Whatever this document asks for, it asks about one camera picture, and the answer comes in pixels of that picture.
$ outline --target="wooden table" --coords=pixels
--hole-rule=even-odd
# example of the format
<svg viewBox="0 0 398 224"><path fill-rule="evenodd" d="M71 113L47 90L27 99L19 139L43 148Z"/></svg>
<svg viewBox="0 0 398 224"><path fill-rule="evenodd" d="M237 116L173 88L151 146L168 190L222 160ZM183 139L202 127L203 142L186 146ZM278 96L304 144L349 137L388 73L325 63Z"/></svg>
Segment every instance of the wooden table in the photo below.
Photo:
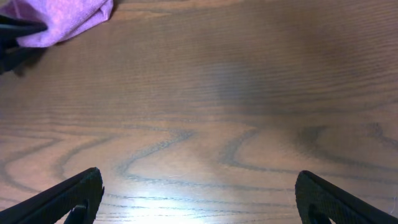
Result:
<svg viewBox="0 0 398 224"><path fill-rule="evenodd" d="M125 0L0 78L0 206L89 167L95 223L300 223L310 170L398 215L395 0Z"/></svg>

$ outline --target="black object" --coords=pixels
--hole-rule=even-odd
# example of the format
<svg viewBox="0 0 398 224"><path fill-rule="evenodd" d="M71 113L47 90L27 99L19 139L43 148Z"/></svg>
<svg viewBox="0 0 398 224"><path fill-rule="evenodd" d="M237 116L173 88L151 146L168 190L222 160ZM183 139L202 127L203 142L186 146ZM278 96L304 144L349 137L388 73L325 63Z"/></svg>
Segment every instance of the black object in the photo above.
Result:
<svg viewBox="0 0 398 224"><path fill-rule="evenodd" d="M89 168L0 212L0 223L55 223L70 211L64 223L92 224L103 194L100 170Z"/></svg>
<svg viewBox="0 0 398 224"><path fill-rule="evenodd" d="M43 51L42 48L19 47L16 38L42 32L46 29L45 24L0 15L0 75Z"/></svg>
<svg viewBox="0 0 398 224"><path fill-rule="evenodd" d="M330 224L330 219L336 224L398 224L397 218L309 171L298 175L295 193L303 224Z"/></svg>

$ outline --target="wooden surface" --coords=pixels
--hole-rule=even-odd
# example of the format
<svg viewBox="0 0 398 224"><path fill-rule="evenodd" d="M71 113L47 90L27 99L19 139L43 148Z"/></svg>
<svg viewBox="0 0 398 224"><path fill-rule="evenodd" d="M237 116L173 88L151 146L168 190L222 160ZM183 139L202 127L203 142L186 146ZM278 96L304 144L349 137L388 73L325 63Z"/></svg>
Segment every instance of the wooden surface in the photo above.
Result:
<svg viewBox="0 0 398 224"><path fill-rule="evenodd" d="M95 223L300 223L310 170L398 216L395 0L125 0L0 77L0 206L89 167Z"/></svg>

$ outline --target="pink cloth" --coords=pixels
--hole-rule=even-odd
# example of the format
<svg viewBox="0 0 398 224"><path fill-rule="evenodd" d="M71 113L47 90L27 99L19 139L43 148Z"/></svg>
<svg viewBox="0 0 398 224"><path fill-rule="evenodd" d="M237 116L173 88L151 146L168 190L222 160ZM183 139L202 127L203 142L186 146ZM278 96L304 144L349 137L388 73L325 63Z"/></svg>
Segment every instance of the pink cloth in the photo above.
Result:
<svg viewBox="0 0 398 224"><path fill-rule="evenodd" d="M18 38L23 47L49 47L107 21L113 0L11 0L1 14L43 22L46 31Z"/></svg>

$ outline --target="microfiber cloth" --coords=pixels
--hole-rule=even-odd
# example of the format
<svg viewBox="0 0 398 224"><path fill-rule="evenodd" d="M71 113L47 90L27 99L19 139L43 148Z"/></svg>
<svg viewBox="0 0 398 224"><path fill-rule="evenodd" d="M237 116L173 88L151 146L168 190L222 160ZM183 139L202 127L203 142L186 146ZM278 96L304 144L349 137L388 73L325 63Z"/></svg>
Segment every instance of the microfiber cloth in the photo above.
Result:
<svg viewBox="0 0 398 224"><path fill-rule="evenodd" d="M42 22L48 29L17 39L23 47L50 47L107 21L113 0L11 0L0 13Z"/></svg>

